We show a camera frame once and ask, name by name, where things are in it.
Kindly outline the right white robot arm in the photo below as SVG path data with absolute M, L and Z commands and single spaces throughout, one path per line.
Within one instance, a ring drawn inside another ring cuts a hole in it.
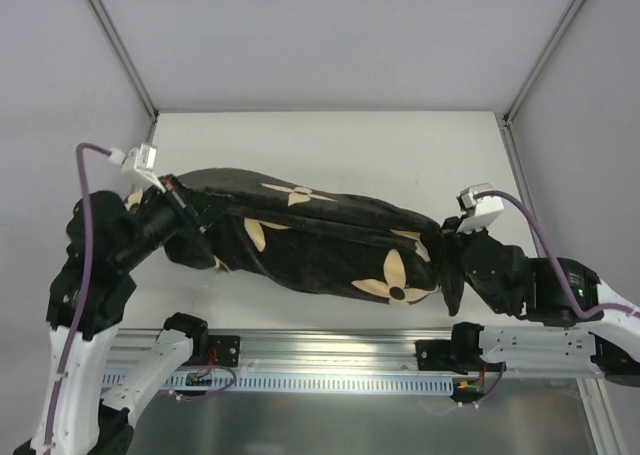
M 566 258 L 530 258 L 487 229 L 465 233 L 452 217 L 443 225 L 442 291 L 450 311 L 469 286 L 497 315 L 522 321 L 508 329 L 473 322 L 453 326 L 436 342 L 433 369 L 461 375 L 487 370 L 592 374 L 628 387 L 639 384 L 639 309 L 593 270 Z

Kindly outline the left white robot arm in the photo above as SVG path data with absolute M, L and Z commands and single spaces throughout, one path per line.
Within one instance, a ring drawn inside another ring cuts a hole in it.
M 82 192 L 66 228 L 67 260 L 50 285 L 48 399 L 35 434 L 16 453 L 123 454 L 165 380 L 180 365 L 207 359 L 207 323 L 177 313 L 136 371 L 101 391 L 107 356 L 136 289 L 132 271 L 176 236 L 207 251 L 205 234 L 231 203 L 228 195 L 190 189 L 173 175 L 147 189 L 134 212 L 112 191 Z

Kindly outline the black floral plush pillowcase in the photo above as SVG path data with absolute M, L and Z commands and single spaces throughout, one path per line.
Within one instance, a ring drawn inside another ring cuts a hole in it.
M 177 178 L 233 202 L 205 241 L 176 236 L 166 242 L 175 264 L 244 271 L 297 292 L 385 305 L 411 306 L 442 293 L 442 229 L 428 216 L 238 168 Z

